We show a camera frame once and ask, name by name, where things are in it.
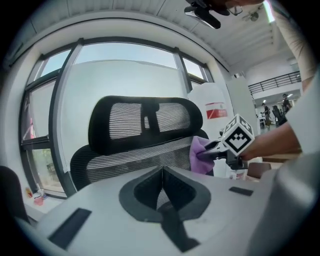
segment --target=chair headrest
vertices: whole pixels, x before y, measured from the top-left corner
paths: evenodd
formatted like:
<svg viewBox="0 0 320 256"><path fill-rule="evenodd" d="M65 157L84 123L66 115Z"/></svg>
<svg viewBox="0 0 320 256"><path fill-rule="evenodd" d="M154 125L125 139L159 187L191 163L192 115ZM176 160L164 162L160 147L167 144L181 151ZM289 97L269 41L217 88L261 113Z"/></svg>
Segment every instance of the chair headrest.
<svg viewBox="0 0 320 256"><path fill-rule="evenodd" d="M93 109L88 140L94 152L111 155L190 137L202 125L184 98L106 96Z"/></svg>

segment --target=railing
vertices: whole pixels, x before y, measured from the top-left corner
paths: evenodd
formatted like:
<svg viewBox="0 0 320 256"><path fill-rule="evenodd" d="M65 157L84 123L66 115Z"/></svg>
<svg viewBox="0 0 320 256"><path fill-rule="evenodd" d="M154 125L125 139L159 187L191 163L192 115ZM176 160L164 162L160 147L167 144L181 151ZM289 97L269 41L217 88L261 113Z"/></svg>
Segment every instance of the railing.
<svg viewBox="0 0 320 256"><path fill-rule="evenodd" d="M275 78L249 85L251 94L301 82L300 71L277 76Z"/></svg>

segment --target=ceiling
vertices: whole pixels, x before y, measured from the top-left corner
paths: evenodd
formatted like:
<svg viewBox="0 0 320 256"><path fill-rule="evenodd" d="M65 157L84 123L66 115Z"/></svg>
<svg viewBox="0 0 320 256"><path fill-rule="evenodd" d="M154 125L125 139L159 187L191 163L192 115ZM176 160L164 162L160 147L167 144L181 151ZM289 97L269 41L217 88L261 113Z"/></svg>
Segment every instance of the ceiling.
<svg viewBox="0 0 320 256"><path fill-rule="evenodd" d="M221 28L217 30L186 16L186 6L188 3L185 0L48 0L26 21L12 44L7 60L12 62L16 59L17 53L27 48L33 38L45 36L46 31L48 34L49 28L52 32L52 28L58 30L74 17L79 22L82 17L83 21L88 19L85 17L89 13L119 10L139 12L178 25L210 47L217 59L233 74L289 50L275 22L268 22L263 8L257 21L243 19L249 12L256 11L259 5L245 7L238 16L222 16L214 12L214 16L221 21Z"/></svg>
<svg viewBox="0 0 320 256"><path fill-rule="evenodd" d="M286 94L288 94L288 95L293 94L291 97L288 98L290 101L299 99L301 96L300 90L291 90L291 91L286 92ZM267 106L270 106L272 104L277 104L279 102L282 102L283 101L282 95L283 95L283 93L274 94L274 95L271 95L268 97L255 99L254 102L255 102L256 107L260 107L265 100L265 104Z"/></svg>

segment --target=person in black clothing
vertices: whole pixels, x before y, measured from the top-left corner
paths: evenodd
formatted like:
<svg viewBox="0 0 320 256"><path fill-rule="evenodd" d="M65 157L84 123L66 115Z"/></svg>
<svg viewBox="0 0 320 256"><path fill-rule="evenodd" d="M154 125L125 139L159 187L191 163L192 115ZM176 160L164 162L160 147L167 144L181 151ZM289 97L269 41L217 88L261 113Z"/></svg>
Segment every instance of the person in black clothing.
<svg viewBox="0 0 320 256"><path fill-rule="evenodd" d="M264 116L265 116L265 125L270 126L270 108L266 106L266 104L262 103L262 106L264 107Z"/></svg>
<svg viewBox="0 0 320 256"><path fill-rule="evenodd" d="M292 106L288 100L288 95L286 93L283 94L282 97L283 97L283 111L286 114L292 108Z"/></svg>

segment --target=white sleeve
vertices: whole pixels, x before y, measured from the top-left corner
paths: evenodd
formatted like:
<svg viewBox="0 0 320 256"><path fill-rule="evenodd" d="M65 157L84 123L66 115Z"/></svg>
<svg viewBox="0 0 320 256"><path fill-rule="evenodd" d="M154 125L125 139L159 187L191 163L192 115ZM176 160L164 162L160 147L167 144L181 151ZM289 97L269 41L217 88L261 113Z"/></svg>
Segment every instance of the white sleeve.
<svg viewBox="0 0 320 256"><path fill-rule="evenodd" d="M320 67L286 118L304 154L320 151Z"/></svg>

